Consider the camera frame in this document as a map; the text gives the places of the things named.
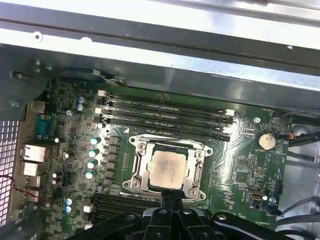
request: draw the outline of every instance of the ram slot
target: ram slot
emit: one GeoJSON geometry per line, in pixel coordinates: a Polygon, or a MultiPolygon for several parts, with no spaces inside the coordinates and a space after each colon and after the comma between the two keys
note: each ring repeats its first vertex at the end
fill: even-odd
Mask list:
{"type": "Polygon", "coordinates": [[[107,118],[111,118],[111,119],[112,118],[132,118],[132,119],[137,119],[139,121],[150,122],[152,125],[168,125],[168,126],[172,126],[175,128],[193,127],[193,128],[202,129],[202,131],[215,131],[218,133],[221,133],[224,130],[224,128],[222,126],[205,124],[204,122],[202,122],[201,124],[195,124],[192,122],[164,120],[164,119],[159,119],[159,118],[153,117],[153,116],[136,116],[135,114],[123,113],[123,112],[112,112],[111,114],[107,115],[107,118]]]}
{"type": "Polygon", "coordinates": [[[124,105],[133,104],[141,108],[157,109],[161,111],[166,111],[169,113],[182,113],[189,114],[191,116],[207,116],[212,117],[214,115],[228,115],[233,116],[234,110],[231,109],[216,109],[216,108],[206,108],[201,106],[194,105],[185,105],[181,103],[172,103],[172,102],[161,102],[153,99],[138,98],[138,97],[128,97],[128,96],[118,96],[114,95],[109,97],[109,102],[118,103],[124,105]]]}
{"type": "Polygon", "coordinates": [[[167,120],[167,121],[178,121],[180,123],[194,123],[194,124],[219,124],[222,127],[230,126],[233,124],[232,117],[222,117],[222,116],[213,116],[213,117],[197,117],[191,115],[184,115],[179,113],[163,113],[162,111],[156,110],[145,110],[140,109],[134,106],[120,106],[115,104],[114,106],[108,107],[108,113],[119,112],[121,114],[130,114],[137,117],[148,117],[158,120],[167,120]]]}
{"type": "Polygon", "coordinates": [[[163,132],[163,133],[167,133],[168,135],[170,133],[178,133],[178,134],[191,135],[192,137],[199,136],[199,137],[205,137],[205,138],[209,138],[209,139],[216,139],[216,140],[224,141],[224,142],[230,141],[229,136],[224,136],[224,135],[219,135],[219,134],[193,132],[193,131],[188,131],[185,129],[174,129],[174,128],[168,128],[168,127],[164,127],[164,126],[147,125],[144,123],[137,123],[135,121],[132,121],[132,119],[131,120],[107,119],[106,123],[116,125],[116,126],[126,126],[126,127],[134,127],[134,128],[152,130],[152,131],[155,131],[158,133],[163,132]]]}

